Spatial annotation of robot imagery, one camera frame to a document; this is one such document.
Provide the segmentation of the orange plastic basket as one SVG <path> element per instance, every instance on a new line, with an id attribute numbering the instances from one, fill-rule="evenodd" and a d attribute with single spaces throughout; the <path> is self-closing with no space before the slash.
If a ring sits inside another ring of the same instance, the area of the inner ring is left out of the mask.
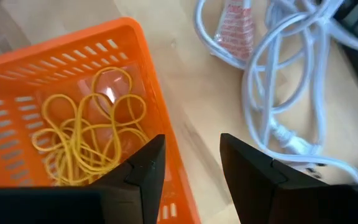
<path id="1" fill-rule="evenodd" d="M 146 102 L 146 115 L 139 124 L 147 137 L 166 137 L 165 182 L 157 222 L 200 224 L 143 30 L 129 17 L 0 55 L 0 187 L 55 183 L 45 170 L 45 154 L 31 142 L 34 132 L 47 127 L 42 103 L 54 94 L 79 102 L 91 93 L 96 73 L 106 67 L 121 68 L 131 76 L 132 93 Z M 114 101 L 128 94 L 129 82 L 121 72 L 104 72 L 95 91 Z M 73 117 L 70 103 L 63 98 L 53 100 L 48 108 L 56 123 Z M 116 118 L 130 120 L 125 101 Z"/>

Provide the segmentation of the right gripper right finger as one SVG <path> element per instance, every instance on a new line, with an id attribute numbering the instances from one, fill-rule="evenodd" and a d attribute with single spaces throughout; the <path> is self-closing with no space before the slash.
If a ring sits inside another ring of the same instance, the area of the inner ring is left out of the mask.
<path id="1" fill-rule="evenodd" d="M 228 133 L 219 150 L 242 224 L 358 224 L 358 184 L 328 185 Z"/>

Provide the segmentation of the large yellow rubber band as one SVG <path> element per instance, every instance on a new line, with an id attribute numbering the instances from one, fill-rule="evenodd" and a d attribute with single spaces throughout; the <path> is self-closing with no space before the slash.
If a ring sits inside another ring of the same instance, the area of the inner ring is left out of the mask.
<path id="1" fill-rule="evenodd" d="M 128 94 L 116 99 L 114 103 L 109 102 L 107 95 L 95 92 L 99 77 L 102 73 L 108 71 L 121 72 L 129 82 Z M 96 175 L 101 177 L 120 164 L 122 156 L 120 134 L 125 132 L 132 133 L 144 144 L 149 140 L 149 137 L 147 137 L 139 124 L 146 115 L 146 102 L 139 95 L 132 93 L 132 87 L 132 78 L 125 70 L 117 67 L 103 68 L 93 78 L 91 94 L 85 96 L 76 109 L 71 153 L 76 159 L 78 168 L 89 177 Z M 94 101 L 98 111 L 108 119 L 108 124 L 90 124 L 83 119 L 83 110 L 88 100 Z M 116 113 L 123 101 L 126 102 L 131 120 L 121 123 L 116 121 Z M 108 140 L 102 151 L 99 149 L 95 134 L 95 130 L 100 128 L 112 129 L 112 138 Z"/>

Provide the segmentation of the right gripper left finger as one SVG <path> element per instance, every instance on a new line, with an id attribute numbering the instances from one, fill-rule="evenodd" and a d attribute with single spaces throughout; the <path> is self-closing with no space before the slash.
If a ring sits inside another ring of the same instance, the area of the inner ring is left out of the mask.
<path id="1" fill-rule="evenodd" d="M 82 187 L 0 188 L 0 224 L 156 224 L 165 135 Z"/>

